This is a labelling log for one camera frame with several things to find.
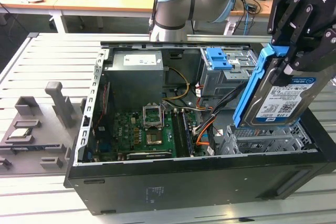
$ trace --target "green circuit board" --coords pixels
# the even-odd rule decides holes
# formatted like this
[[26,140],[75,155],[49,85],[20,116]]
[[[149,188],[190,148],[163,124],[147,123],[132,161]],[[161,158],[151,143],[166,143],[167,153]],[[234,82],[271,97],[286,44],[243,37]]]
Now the green circuit board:
[[[158,115],[147,113],[146,121],[154,122],[158,120]],[[142,112],[118,113],[114,120],[114,139],[117,144],[118,153],[129,152],[155,152],[165,151],[172,153],[176,157],[174,146],[174,135],[171,123],[171,114],[167,112],[164,116],[164,127],[159,129],[145,129],[143,126]],[[148,144],[147,135],[150,134],[162,136],[156,144]]]
[[[186,113],[188,127],[191,130],[196,126],[196,116],[193,112]],[[156,122],[160,118],[154,111],[146,112],[146,122]],[[130,153],[155,153],[168,152],[172,158],[176,156],[174,132],[172,125],[172,113],[163,113],[163,127],[151,127],[146,129],[143,124],[143,112],[116,113],[113,122],[112,141],[109,141],[109,151],[97,152],[97,157],[101,162],[121,161],[127,159]],[[98,150],[105,147],[106,142],[99,144]]]

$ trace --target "white label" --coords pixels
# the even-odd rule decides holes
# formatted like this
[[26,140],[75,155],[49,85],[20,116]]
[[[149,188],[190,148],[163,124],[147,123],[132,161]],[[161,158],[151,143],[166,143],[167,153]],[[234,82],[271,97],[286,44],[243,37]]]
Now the white label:
[[210,146],[208,146],[207,151],[210,154],[210,156],[213,156],[215,154],[214,150]]
[[223,136],[224,132],[222,129],[218,130],[215,136]]
[[201,90],[200,89],[196,89],[196,96],[201,97]]
[[274,122],[276,118],[288,118],[299,105],[301,94],[310,89],[315,78],[294,78],[286,87],[272,87],[257,118],[266,118],[266,122]]
[[156,65],[155,55],[125,55],[124,66]]

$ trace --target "gray floor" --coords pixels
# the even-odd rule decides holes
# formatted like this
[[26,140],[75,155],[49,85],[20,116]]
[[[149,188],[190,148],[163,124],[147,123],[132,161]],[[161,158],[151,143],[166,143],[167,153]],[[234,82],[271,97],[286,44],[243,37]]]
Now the gray floor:
[[[50,29],[50,16],[46,15],[15,15],[19,22],[28,32],[55,33],[56,30]],[[14,18],[6,14],[7,25],[0,26],[0,72],[7,65],[18,47],[27,36],[25,30],[15,22]],[[125,34],[146,34],[148,32],[148,18],[127,18],[127,17],[104,17],[104,28],[99,29],[95,17],[82,17],[85,28],[80,29],[80,19],[77,16],[67,16],[66,23],[70,33],[125,33]],[[266,23],[255,23],[249,35],[267,35]],[[200,22],[196,34],[223,34],[225,23]],[[188,34],[192,33],[190,22],[186,24]],[[243,30],[237,30],[237,35],[242,35]]]

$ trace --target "sticker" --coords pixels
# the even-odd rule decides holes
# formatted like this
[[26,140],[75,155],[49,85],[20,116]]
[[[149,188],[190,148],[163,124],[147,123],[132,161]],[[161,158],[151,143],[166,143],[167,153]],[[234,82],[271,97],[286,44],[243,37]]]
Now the sticker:
[[223,136],[224,132],[222,129],[218,130],[215,136]]
[[272,87],[262,104],[257,119],[262,122],[274,122],[290,117],[302,100],[301,94],[310,89],[316,78],[292,78],[285,87]]
[[125,55],[124,66],[156,65],[155,55]]
[[155,203],[162,198],[164,193],[164,187],[148,187],[145,190],[146,203]]
[[200,89],[196,89],[196,96],[197,97],[201,97],[201,90]]
[[215,154],[214,150],[210,146],[208,146],[207,151],[208,151],[210,156],[213,156]]

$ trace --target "desk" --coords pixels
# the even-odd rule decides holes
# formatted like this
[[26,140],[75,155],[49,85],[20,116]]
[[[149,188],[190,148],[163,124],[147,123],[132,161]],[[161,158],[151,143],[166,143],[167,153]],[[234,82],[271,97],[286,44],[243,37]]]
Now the desk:
[[[255,21],[268,20],[273,0],[259,1],[262,11],[255,17]],[[153,0],[44,0],[41,3],[23,4],[18,0],[0,0],[11,12],[19,14],[44,14],[54,18],[57,31],[67,33],[64,16],[108,16],[108,17],[150,17]],[[236,2],[234,10],[228,17],[225,35],[231,35],[236,22],[243,15],[244,8],[241,1]],[[98,18],[98,25],[102,27],[102,19]]]
[[[127,34],[39,34],[27,38],[0,74],[0,137],[13,120],[20,96],[38,103],[52,103],[44,88],[49,80],[63,83],[62,93],[78,103],[89,92],[90,79],[101,41],[148,41],[148,35]],[[269,37],[235,36],[245,42],[268,41]],[[216,35],[191,35],[197,42],[225,42]],[[326,87],[310,109],[330,136],[336,140],[336,87]],[[0,177],[0,223],[332,223],[336,219],[336,173],[322,175],[298,189],[285,200],[241,204],[109,214],[92,216],[74,189],[63,187],[62,176]]]

